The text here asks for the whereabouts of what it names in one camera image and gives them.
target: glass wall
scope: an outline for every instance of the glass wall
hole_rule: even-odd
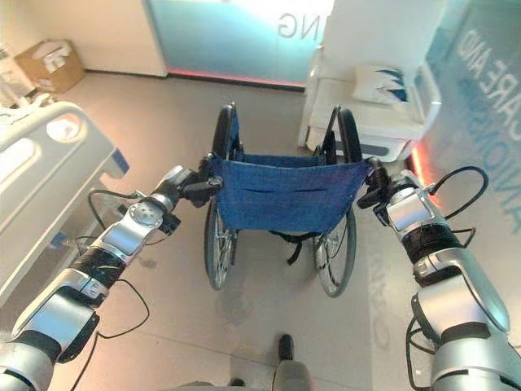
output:
[[[448,11],[427,56],[443,104],[415,153],[425,182],[464,165],[487,172],[490,183],[484,196],[451,220],[451,226],[477,228],[470,249],[506,302],[510,340],[519,345],[521,2],[461,3],[454,2],[461,5],[454,8],[457,15]],[[480,184],[477,174],[451,178],[439,193],[444,211],[467,202]]]
[[[303,85],[333,0],[147,0],[170,72]]]

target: white pillow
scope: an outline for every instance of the white pillow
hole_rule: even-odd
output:
[[[355,67],[357,82],[352,92],[354,99],[381,104],[407,102],[404,74],[394,67],[358,65]]]

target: white wall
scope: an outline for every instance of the white wall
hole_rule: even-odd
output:
[[[25,0],[0,0],[0,40],[18,55],[46,37]]]
[[[336,0],[324,36],[322,75],[353,79],[360,63],[412,74],[431,44],[447,0]]]
[[[85,68],[166,74],[142,0],[26,1],[47,37],[74,43]]]

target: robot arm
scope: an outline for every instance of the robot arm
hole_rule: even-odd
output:
[[[82,351],[99,322],[95,309],[145,243],[157,230],[170,234],[180,224],[171,214],[179,199],[202,206],[220,188],[219,178],[177,166],[132,204],[17,319],[11,341],[0,345],[0,390],[46,390],[55,363]]]
[[[414,264],[420,289],[411,305],[423,334],[438,347],[434,391],[521,390],[521,357],[509,344],[508,311],[471,252],[411,172],[389,178],[373,161],[358,204],[390,226]]]

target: blue wheelchair seat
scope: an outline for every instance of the blue wheelchair seat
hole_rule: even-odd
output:
[[[371,171],[366,161],[326,165],[324,156],[216,156],[217,207],[226,229],[328,233],[345,217]]]

